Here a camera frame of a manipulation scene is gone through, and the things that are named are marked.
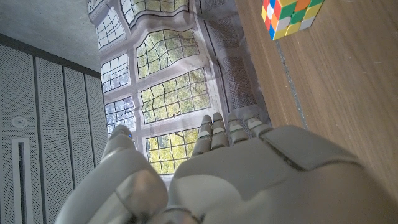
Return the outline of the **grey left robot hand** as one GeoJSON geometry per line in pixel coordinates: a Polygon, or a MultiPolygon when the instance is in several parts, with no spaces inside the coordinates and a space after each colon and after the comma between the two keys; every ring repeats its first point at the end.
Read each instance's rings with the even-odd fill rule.
{"type": "Polygon", "coordinates": [[[116,126],[57,223],[396,223],[397,200],[352,153],[296,126],[204,116],[166,184],[116,126]]]}

